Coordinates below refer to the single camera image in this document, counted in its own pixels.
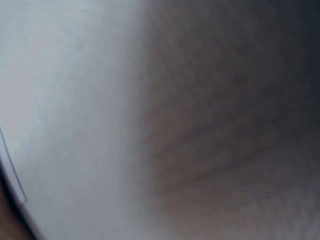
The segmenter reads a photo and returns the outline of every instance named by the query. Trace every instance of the white surface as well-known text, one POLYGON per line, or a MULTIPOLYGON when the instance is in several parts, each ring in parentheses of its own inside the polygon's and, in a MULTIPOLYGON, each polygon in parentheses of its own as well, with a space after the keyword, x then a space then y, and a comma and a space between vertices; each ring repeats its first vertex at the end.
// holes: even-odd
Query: white surface
POLYGON ((0 3, 0 124, 48 240, 152 238, 124 210, 122 186, 146 2, 0 3))

